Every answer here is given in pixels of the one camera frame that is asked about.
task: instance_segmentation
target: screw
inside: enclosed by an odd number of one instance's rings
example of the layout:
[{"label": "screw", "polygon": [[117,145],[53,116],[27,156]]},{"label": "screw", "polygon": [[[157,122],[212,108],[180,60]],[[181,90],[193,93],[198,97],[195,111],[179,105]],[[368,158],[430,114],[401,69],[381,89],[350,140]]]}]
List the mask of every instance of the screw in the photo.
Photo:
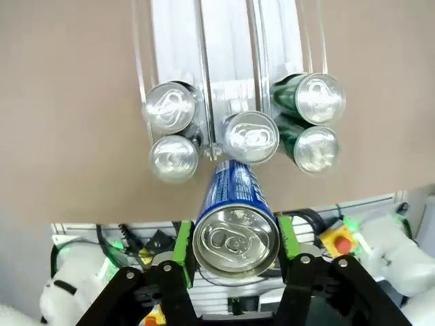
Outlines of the screw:
[{"label": "screw", "polygon": [[346,266],[347,266],[347,260],[346,260],[346,259],[340,259],[340,260],[338,261],[338,265],[339,265],[340,267],[346,267]]},{"label": "screw", "polygon": [[300,258],[300,261],[302,262],[302,264],[309,264],[310,261],[311,261],[311,259],[310,259],[310,257],[308,257],[308,256],[302,256],[302,257]]}]

